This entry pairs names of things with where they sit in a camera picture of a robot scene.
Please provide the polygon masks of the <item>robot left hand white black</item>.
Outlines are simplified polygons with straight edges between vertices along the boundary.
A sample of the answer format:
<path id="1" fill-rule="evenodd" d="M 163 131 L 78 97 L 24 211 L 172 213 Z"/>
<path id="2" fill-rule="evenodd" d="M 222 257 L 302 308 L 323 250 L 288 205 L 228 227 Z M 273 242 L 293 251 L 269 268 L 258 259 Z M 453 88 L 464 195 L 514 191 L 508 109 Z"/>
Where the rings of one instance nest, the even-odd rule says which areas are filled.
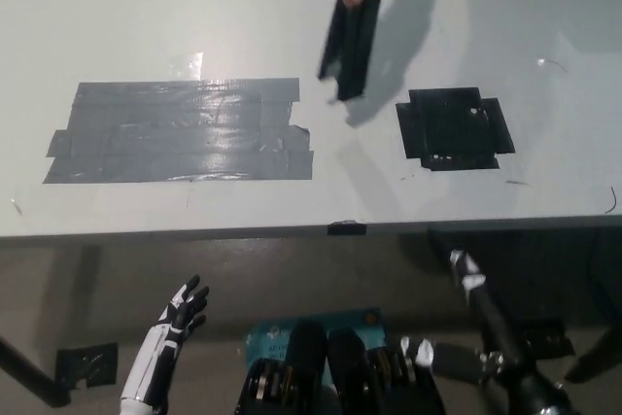
<path id="1" fill-rule="evenodd" d="M 177 360 L 185 341 L 206 321 L 209 288 L 191 277 L 148 330 L 120 397 L 120 415 L 165 414 Z"/>

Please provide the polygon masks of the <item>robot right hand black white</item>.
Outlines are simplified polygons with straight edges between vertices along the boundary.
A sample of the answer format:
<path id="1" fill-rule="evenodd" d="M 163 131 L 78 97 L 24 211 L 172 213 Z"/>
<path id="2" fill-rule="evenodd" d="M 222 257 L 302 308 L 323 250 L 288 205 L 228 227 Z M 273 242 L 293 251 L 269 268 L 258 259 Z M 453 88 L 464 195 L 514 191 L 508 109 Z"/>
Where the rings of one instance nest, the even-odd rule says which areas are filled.
<path id="1" fill-rule="evenodd" d="M 448 259 L 466 305 L 484 331 L 484 349 L 423 339 L 410 353 L 412 362 L 433 374 L 473 385 L 532 367 L 526 345 L 495 300 L 483 270 L 464 250 L 452 250 Z"/>

